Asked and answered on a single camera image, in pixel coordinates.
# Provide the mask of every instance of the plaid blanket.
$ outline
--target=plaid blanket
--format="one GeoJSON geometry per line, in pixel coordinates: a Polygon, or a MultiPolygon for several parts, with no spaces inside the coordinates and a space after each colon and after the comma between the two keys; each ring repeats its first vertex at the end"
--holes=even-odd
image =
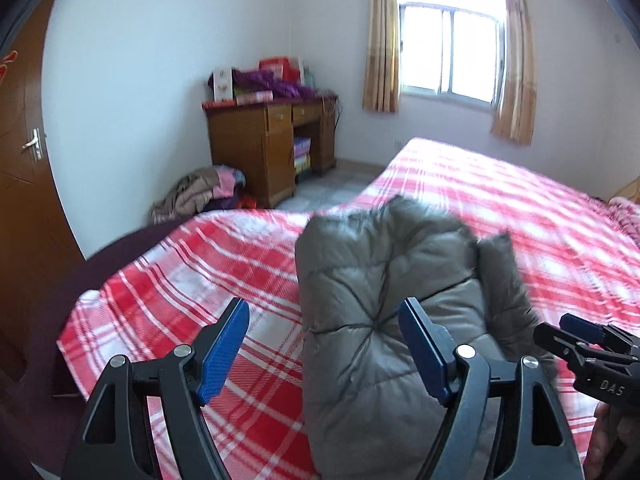
{"type": "MultiPolygon", "coordinates": [[[[446,209],[480,236],[508,230],[541,318],[562,314],[640,332],[640,250],[606,205],[548,178],[452,146],[412,140],[343,209],[379,206],[402,194],[446,209]]],[[[234,479],[314,478],[302,420],[303,333],[294,244],[307,215],[233,212],[199,216],[83,295],[58,345],[86,397],[108,360],[164,356],[217,321],[235,296],[251,322],[222,394],[204,410],[234,479]]],[[[596,401],[559,389],[584,456],[596,401]]],[[[150,401],[165,478],[177,479],[160,403],[150,401]]]]}

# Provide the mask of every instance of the door handle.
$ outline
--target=door handle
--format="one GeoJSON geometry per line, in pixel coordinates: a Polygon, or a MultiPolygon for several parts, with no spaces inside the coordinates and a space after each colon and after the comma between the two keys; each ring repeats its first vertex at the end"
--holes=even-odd
{"type": "Polygon", "coordinates": [[[27,142],[22,147],[22,151],[28,150],[29,148],[35,148],[36,160],[42,160],[42,146],[40,145],[40,131],[37,128],[33,129],[33,139],[31,139],[30,142],[27,142]]]}

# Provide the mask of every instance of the gray puffer jacket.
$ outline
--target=gray puffer jacket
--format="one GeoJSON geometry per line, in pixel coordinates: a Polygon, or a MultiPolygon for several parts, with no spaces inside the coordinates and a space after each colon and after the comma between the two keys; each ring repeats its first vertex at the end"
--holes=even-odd
{"type": "MultiPolygon", "coordinates": [[[[444,410],[428,396],[397,318],[418,298],[431,320],[483,356],[535,355],[539,323],[508,235],[478,242],[446,212],[396,198],[379,210],[315,217],[296,244],[305,342],[303,400],[324,480],[414,480],[444,410]]],[[[498,403],[485,415],[469,478],[482,478],[498,403]]]]}

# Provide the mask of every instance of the window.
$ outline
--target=window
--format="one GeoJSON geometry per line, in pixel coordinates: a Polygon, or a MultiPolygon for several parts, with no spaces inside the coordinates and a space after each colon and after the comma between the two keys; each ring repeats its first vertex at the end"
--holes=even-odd
{"type": "Polygon", "coordinates": [[[399,0],[405,91],[497,102],[504,0],[399,0]]]}

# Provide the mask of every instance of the silver screw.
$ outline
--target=silver screw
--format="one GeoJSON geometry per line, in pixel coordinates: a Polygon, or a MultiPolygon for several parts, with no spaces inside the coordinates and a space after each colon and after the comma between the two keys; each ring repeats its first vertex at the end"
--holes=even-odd
{"type": "Polygon", "coordinates": [[[116,355],[115,357],[111,358],[111,361],[109,361],[109,364],[114,368],[120,368],[121,366],[124,366],[124,363],[126,362],[127,362],[127,359],[124,357],[124,355],[116,355]]]}
{"type": "Polygon", "coordinates": [[[531,356],[523,357],[522,363],[527,368],[532,368],[533,370],[535,370],[536,368],[538,368],[538,366],[540,366],[540,363],[538,362],[538,360],[535,357],[531,357],[531,356]]]}
{"type": "Polygon", "coordinates": [[[174,350],[174,355],[179,358],[187,357],[190,353],[191,347],[189,345],[180,345],[174,350]]]}
{"type": "Polygon", "coordinates": [[[465,359],[472,359],[476,357],[476,350],[469,345],[460,345],[458,348],[456,348],[456,352],[458,352],[458,355],[460,357],[463,357],[465,359]]]}

